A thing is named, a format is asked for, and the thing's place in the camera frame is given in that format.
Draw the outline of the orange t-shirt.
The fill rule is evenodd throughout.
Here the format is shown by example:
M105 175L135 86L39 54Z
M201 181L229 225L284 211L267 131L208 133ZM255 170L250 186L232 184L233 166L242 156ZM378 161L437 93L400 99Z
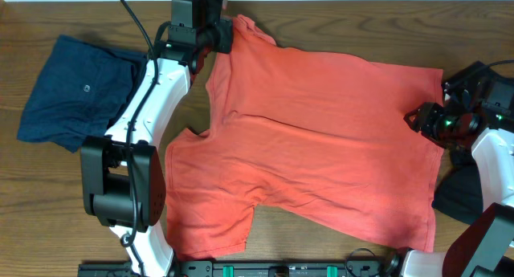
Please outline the orange t-shirt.
M180 259L242 252L256 206L355 238L432 251L443 150L404 121L440 102L437 68L282 48L250 18L206 82L210 127L165 152L167 240Z

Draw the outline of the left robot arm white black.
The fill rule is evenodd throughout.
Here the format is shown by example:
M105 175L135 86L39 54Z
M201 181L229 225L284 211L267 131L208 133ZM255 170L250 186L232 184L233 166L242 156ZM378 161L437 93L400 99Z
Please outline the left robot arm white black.
M172 0L171 19L155 38L144 34L149 60L144 77L118 120L80 150L84 209L109 228L130 260L81 264L80 276L179 276L160 218L165 179L158 148L165 128L212 51L228 54L233 22L228 0Z

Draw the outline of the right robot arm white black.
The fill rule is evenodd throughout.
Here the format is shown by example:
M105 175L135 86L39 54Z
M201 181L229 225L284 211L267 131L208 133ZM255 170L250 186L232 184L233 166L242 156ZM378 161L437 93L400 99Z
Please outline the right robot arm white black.
M424 103L404 116L409 127L435 144L469 149L477 164L483 213L445 252L408 250L398 275L511 276L513 261L513 129L500 110L471 111Z

